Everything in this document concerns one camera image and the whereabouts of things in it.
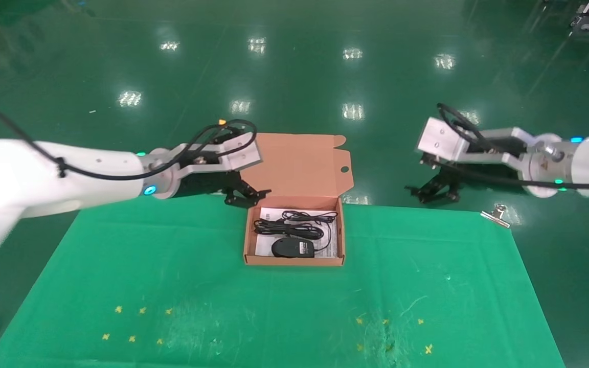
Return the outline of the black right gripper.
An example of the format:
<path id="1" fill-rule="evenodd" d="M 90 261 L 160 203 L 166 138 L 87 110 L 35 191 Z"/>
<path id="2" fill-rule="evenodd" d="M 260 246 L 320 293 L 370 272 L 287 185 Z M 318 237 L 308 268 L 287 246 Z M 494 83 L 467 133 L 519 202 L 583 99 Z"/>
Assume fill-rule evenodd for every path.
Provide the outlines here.
<path id="1" fill-rule="evenodd" d="M 517 138 L 489 139 L 497 149 L 486 149 L 479 144 L 447 142 L 451 153 L 441 156 L 440 149 L 444 142 L 427 144 L 421 149 L 423 165 L 440 168 L 443 174 L 437 174 L 421 187 L 405 186 L 409 194 L 419 203 L 431 203 L 438 200 L 460 201 L 461 180 L 475 181 L 476 175 L 497 179 L 519 179 L 517 166 L 526 154 L 526 144 Z"/>

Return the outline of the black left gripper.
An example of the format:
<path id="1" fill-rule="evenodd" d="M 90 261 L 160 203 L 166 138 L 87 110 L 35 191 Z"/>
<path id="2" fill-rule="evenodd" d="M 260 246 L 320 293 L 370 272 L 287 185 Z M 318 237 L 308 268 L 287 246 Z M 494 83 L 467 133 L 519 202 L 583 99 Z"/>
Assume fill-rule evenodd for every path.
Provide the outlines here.
<path id="1" fill-rule="evenodd" d="M 226 195 L 224 203 L 237 208 L 252 208 L 254 200 L 262 200 L 271 189 L 257 190 L 241 178 L 238 170 L 226 172 L 199 172 L 187 175 L 180 180 L 175 198 L 208 195 L 222 192 Z"/>

